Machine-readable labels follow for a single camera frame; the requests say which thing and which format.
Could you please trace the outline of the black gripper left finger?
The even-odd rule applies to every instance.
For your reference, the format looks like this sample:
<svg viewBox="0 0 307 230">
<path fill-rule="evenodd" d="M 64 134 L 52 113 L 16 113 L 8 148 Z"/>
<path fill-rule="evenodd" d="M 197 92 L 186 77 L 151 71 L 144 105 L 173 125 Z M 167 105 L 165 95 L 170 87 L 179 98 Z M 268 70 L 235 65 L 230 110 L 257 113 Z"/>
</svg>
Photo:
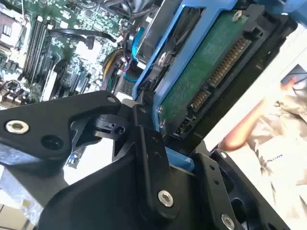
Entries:
<svg viewBox="0 0 307 230">
<path fill-rule="evenodd" d="M 129 107 L 106 91 L 96 91 L 2 110 L 0 163 L 35 177 L 59 174 L 74 151 L 114 140 L 116 160 L 133 155 L 147 169 L 168 164 L 161 134 L 149 111 Z"/>
</svg>

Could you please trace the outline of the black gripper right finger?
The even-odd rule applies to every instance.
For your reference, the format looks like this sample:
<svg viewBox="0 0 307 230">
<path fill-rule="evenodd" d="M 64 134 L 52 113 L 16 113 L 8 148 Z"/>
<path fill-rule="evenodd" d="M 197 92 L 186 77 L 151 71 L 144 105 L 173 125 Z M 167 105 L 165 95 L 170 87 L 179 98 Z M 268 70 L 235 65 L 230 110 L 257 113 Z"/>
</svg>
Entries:
<svg viewBox="0 0 307 230">
<path fill-rule="evenodd" d="M 222 151 L 193 156 L 204 201 L 207 230 L 287 230 L 276 213 L 234 161 Z"/>
</svg>

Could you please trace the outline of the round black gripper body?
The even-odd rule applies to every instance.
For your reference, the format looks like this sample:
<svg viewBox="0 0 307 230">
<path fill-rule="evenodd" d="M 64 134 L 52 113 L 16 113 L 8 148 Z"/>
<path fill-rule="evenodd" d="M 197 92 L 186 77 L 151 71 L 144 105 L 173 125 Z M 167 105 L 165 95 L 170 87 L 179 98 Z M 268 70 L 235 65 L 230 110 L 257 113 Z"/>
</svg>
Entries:
<svg viewBox="0 0 307 230">
<path fill-rule="evenodd" d="M 206 230 L 195 172 L 168 164 L 143 170 L 125 156 L 57 193 L 40 230 Z"/>
</svg>

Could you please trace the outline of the person's hand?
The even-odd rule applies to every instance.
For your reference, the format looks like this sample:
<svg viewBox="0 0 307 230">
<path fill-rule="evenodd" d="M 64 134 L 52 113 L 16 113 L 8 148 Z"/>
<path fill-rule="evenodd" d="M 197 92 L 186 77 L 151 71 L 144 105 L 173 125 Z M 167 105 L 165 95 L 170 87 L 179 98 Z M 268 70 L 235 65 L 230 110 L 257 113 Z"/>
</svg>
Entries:
<svg viewBox="0 0 307 230">
<path fill-rule="evenodd" d="M 295 85 L 296 77 L 292 77 L 287 83 L 281 84 L 281 90 L 283 91 L 291 91 L 293 86 Z"/>
</svg>

